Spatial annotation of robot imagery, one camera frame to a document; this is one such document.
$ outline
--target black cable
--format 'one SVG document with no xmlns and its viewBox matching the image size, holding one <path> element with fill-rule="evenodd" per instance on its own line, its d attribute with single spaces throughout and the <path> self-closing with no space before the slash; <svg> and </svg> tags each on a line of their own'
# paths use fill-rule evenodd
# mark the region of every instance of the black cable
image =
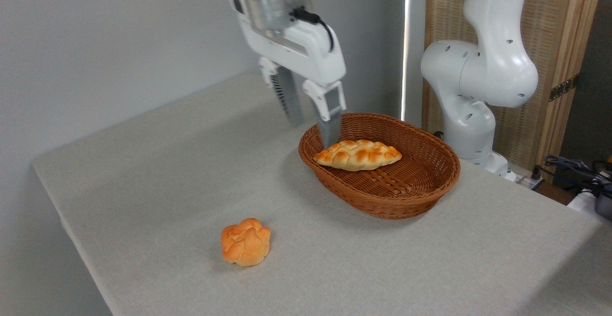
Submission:
<svg viewBox="0 0 612 316">
<path fill-rule="evenodd" d="M 555 174 L 553 172 L 549 172 L 548 170 L 542 168 L 539 165 L 535 166 L 540 172 L 546 173 L 550 176 L 552 176 L 553 178 L 559 179 L 560 181 L 563 181 L 565 183 L 569 183 L 570 185 L 574 185 L 576 187 L 580 187 L 582 189 L 587 189 L 590 190 L 591 192 L 595 192 L 598 194 L 602 194 L 603 196 L 606 196 L 608 198 L 612 198 L 612 195 L 610 194 L 610 192 L 608 190 L 605 189 L 605 186 L 601 185 L 601 183 L 591 183 L 591 184 L 584 184 L 584 183 L 579 183 L 576 181 L 572 181 L 572 180 L 568 180 L 562 176 L 559 176 L 558 174 Z"/>
<path fill-rule="evenodd" d="M 321 26 L 323 26 L 323 28 L 325 28 L 326 31 L 328 31 L 328 35 L 329 35 L 329 52 L 331 53 L 334 50 L 334 36 L 332 35 L 332 31 L 329 30 L 328 25 L 325 24 L 325 22 L 323 22 L 323 20 L 319 19 L 319 23 L 321 24 Z"/>
<path fill-rule="evenodd" d="M 321 24 L 321 26 L 323 26 L 323 28 L 325 28 L 325 30 L 328 32 L 329 52 L 331 53 L 334 50 L 334 35 L 332 34 L 331 29 L 328 27 L 327 24 L 325 24 L 325 22 L 323 22 L 319 15 L 306 11 L 306 8 L 304 8 L 303 6 L 293 9 L 291 13 L 289 13 L 289 15 L 295 17 L 298 20 L 306 21 L 310 24 Z"/>
</svg>

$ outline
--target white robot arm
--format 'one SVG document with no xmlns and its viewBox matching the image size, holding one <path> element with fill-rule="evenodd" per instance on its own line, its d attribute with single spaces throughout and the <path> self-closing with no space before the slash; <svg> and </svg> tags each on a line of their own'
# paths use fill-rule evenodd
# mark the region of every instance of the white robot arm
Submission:
<svg viewBox="0 0 612 316">
<path fill-rule="evenodd" d="M 295 125 L 302 113 L 291 72 L 306 78 L 302 89 L 319 113 L 324 146 L 337 142 L 341 112 L 346 109 L 342 83 L 346 66 L 338 38 L 311 0 L 230 0 L 245 39 L 260 57 L 266 84 L 273 88 Z"/>
<path fill-rule="evenodd" d="M 507 160 L 492 151 L 495 118 L 487 105 L 520 107 L 537 87 L 537 69 L 520 33 L 524 0 L 465 0 L 463 12 L 478 45 L 434 42 L 421 70 L 444 115 L 444 140 L 457 155 L 514 179 Z"/>
</svg>

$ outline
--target bread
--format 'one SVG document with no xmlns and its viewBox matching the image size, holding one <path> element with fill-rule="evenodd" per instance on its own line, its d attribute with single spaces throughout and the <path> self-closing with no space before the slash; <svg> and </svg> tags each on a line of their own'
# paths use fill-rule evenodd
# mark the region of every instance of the bread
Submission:
<svg viewBox="0 0 612 316">
<path fill-rule="evenodd" d="M 399 161 L 402 154 L 393 146 L 382 142 L 343 140 L 315 154 L 315 161 L 320 165 L 356 172 L 357 170 L 374 170 L 379 166 Z"/>
<path fill-rule="evenodd" d="M 223 259 L 240 266 L 261 263 L 270 252 L 270 228 L 255 218 L 230 225 L 221 231 Z"/>
</svg>

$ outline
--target white table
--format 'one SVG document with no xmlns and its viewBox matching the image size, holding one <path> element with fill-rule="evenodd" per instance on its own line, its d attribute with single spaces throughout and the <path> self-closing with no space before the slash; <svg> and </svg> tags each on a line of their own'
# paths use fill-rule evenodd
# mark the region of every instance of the white table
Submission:
<svg viewBox="0 0 612 316">
<path fill-rule="evenodd" d="M 258 75 L 239 76 L 34 162 L 116 316 L 612 315 L 612 229 L 478 167 L 407 220 L 325 189 Z M 272 231 L 258 266 L 221 230 Z"/>
</svg>

